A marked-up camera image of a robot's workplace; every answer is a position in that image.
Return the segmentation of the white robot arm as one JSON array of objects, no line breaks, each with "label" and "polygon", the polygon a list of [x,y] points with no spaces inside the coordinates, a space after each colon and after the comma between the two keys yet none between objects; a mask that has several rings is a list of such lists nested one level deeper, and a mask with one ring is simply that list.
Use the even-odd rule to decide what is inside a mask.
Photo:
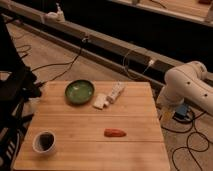
[{"label": "white robot arm", "polygon": [[206,76],[207,68],[199,61],[169,69],[157,101],[164,107],[176,108],[187,98],[213,115],[213,87],[204,82]]}]

